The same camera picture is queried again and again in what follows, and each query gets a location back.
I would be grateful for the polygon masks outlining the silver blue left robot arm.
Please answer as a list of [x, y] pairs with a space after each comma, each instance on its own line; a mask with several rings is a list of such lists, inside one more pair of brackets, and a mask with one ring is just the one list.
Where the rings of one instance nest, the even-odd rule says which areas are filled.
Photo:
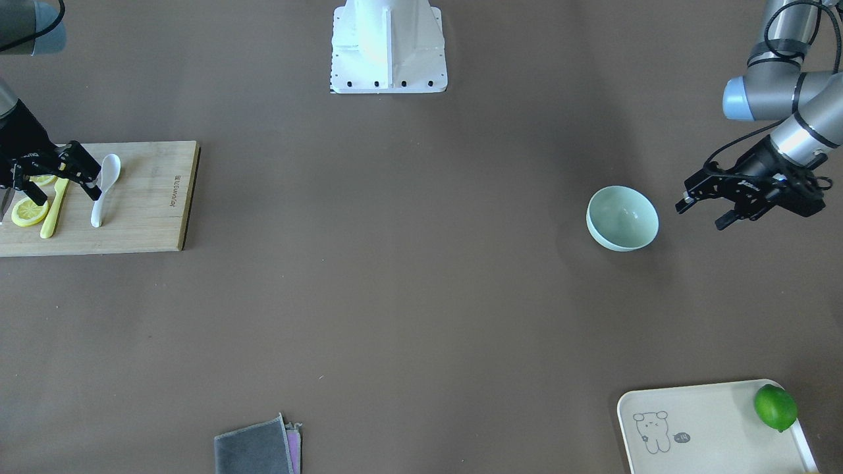
[[[830, 71], [808, 72], [803, 62], [827, 15], [834, 30]], [[685, 213], [703, 200], [724, 199], [734, 208], [715, 222], [718, 229], [755, 221], [775, 207], [809, 218], [825, 208], [833, 180], [816, 175], [841, 148], [841, 2], [769, 1], [744, 75], [726, 83], [722, 109], [728, 119], [766, 120], [761, 141], [728, 170], [713, 156], [684, 181], [675, 208]]]

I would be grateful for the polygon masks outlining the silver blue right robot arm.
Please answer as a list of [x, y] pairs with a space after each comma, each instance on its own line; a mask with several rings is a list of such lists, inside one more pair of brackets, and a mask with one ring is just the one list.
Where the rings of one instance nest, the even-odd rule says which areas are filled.
[[[3, 1], [2, 54], [62, 51], [67, 42], [65, 13], [64, 2], [55, 8], [44, 1]], [[55, 144], [6, 82], [2, 83], [1, 158], [2, 189], [22, 192], [37, 205], [46, 202], [46, 194], [31, 180], [33, 176], [54, 175], [78, 183], [92, 201], [102, 195], [96, 185], [99, 162], [77, 141]]]

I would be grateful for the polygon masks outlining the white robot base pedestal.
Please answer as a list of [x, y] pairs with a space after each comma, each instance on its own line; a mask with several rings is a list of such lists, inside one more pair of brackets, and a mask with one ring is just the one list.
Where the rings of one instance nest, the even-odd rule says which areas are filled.
[[332, 18], [331, 93], [448, 89], [443, 16], [430, 2], [346, 1]]

